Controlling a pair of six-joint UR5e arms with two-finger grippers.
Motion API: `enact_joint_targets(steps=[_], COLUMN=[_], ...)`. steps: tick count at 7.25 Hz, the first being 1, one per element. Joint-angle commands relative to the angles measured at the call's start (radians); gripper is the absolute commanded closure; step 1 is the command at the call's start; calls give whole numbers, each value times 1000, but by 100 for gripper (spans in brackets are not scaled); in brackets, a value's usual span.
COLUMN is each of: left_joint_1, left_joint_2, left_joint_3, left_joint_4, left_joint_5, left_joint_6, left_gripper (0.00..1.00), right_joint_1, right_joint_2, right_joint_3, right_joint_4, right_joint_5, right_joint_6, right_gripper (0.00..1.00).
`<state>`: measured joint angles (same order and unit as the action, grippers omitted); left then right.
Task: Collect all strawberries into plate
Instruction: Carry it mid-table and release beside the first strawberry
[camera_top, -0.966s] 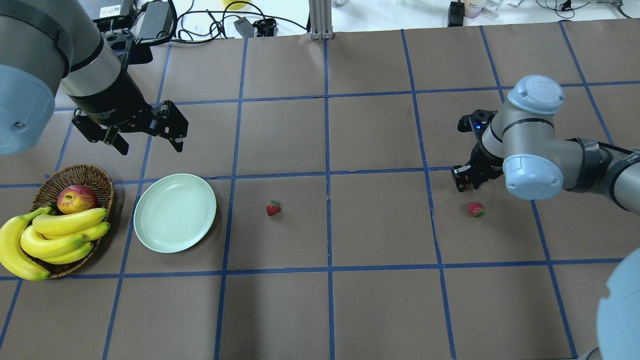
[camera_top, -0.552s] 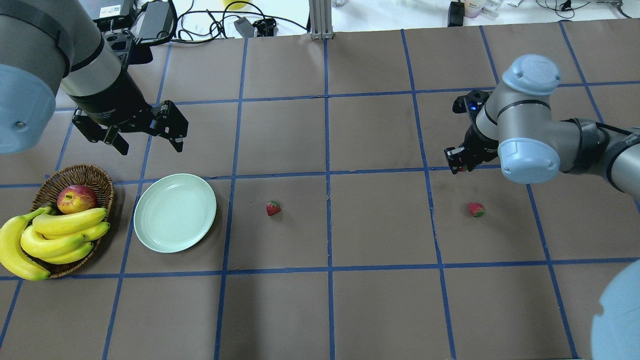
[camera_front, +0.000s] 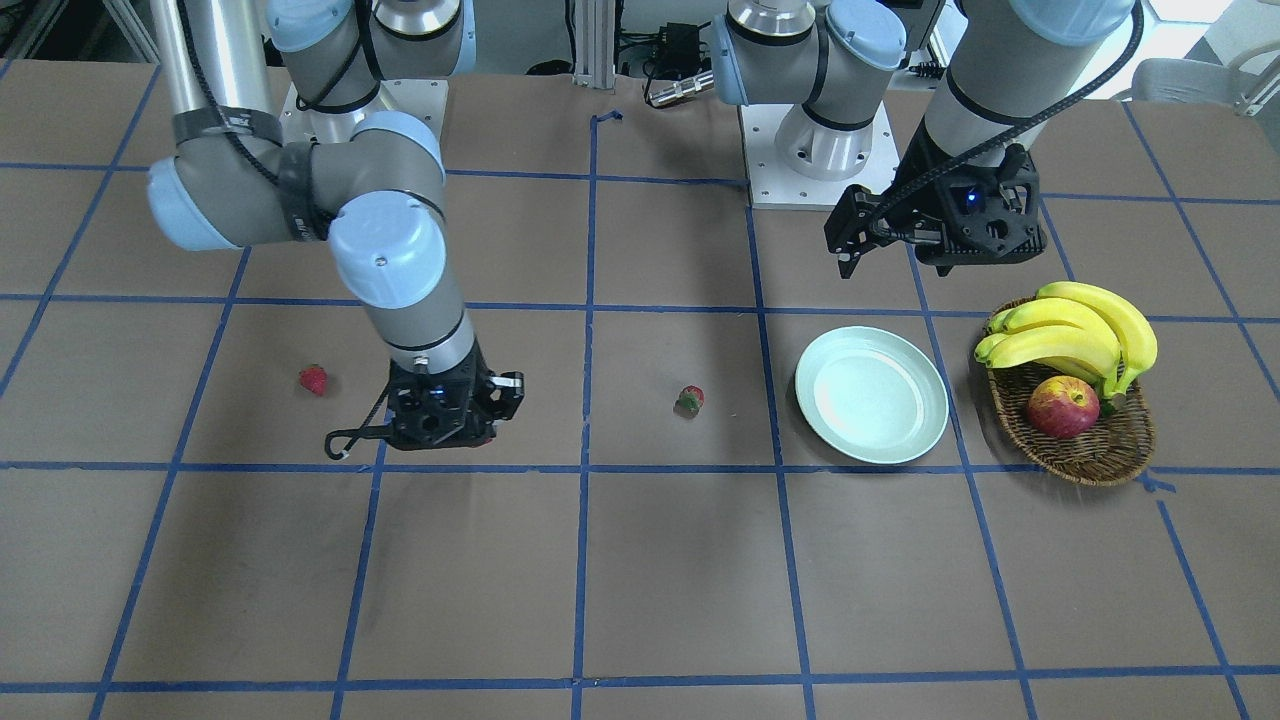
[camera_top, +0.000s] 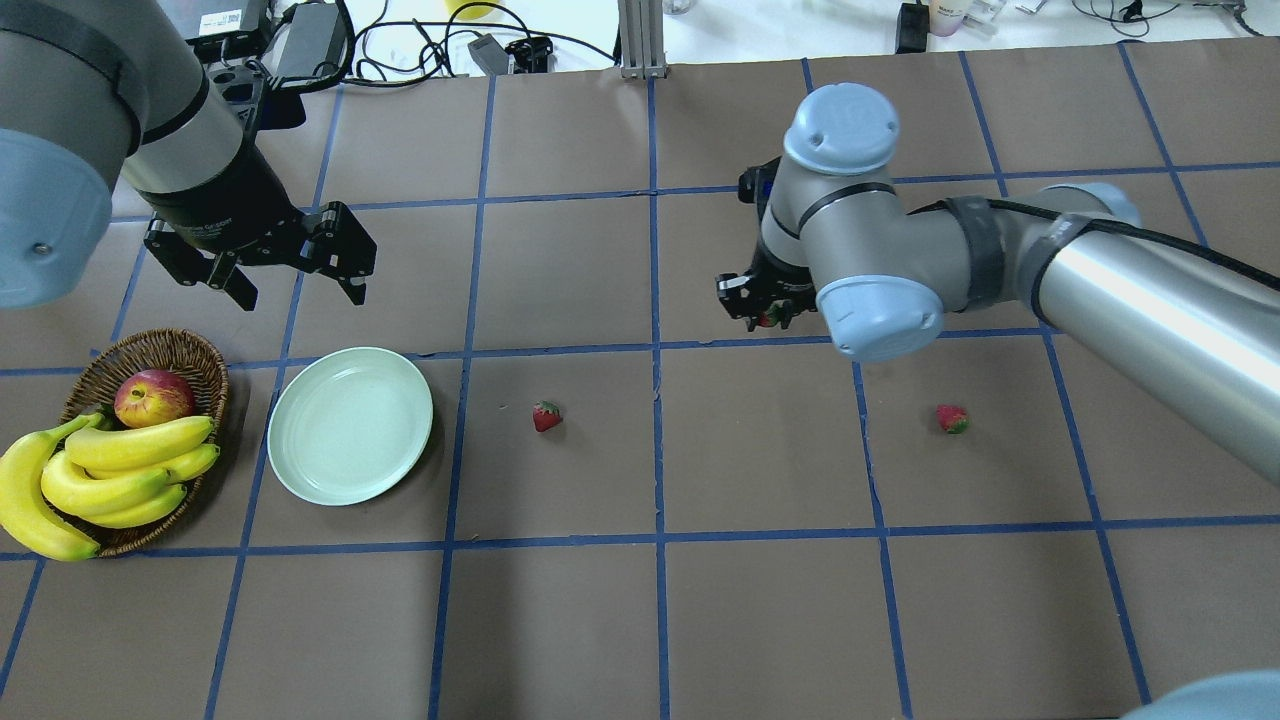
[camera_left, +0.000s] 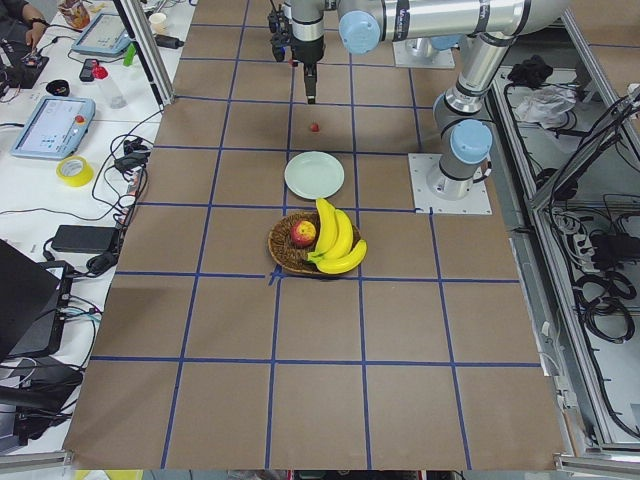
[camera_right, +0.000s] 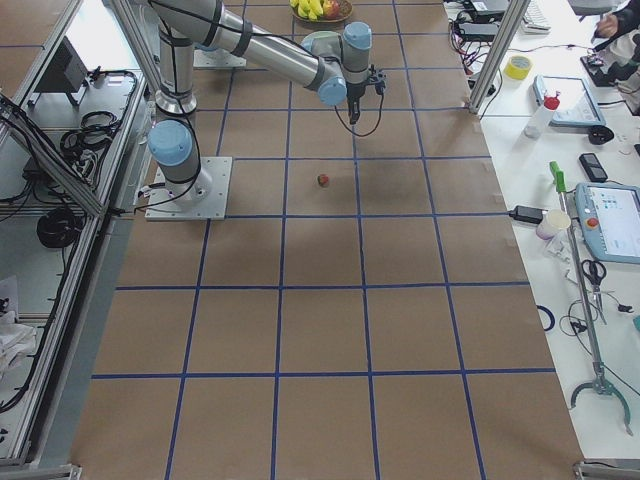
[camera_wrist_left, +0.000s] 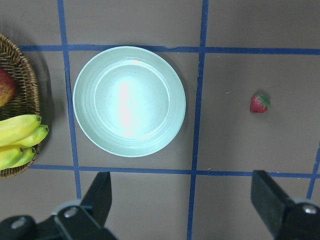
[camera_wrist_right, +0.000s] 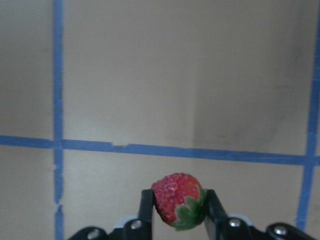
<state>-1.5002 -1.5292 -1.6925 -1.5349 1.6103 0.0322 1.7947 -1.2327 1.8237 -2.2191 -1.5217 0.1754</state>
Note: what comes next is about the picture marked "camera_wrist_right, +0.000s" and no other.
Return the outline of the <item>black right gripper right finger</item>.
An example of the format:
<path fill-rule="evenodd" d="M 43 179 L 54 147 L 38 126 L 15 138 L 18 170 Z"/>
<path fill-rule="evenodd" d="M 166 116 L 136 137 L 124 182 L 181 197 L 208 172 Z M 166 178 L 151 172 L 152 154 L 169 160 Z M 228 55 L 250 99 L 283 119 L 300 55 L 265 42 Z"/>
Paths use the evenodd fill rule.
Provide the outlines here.
<path fill-rule="evenodd" d="M 213 189 L 207 190 L 204 226 L 209 240 L 223 240 L 223 225 L 228 215 Z"/>

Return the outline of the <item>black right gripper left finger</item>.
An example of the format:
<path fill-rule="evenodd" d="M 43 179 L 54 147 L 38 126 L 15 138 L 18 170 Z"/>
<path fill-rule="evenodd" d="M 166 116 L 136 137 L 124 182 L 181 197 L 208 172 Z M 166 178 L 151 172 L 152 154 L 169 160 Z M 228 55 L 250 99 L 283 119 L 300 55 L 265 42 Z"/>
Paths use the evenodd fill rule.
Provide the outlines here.
<path fill-rule="evenodd" d="M 141 199 L 138 211 L 140 227 L 137 229 L 141 240 L 153 239 L 153 208 L 154 193 L 152 189 L 145 189 L 141 192 Z"/>

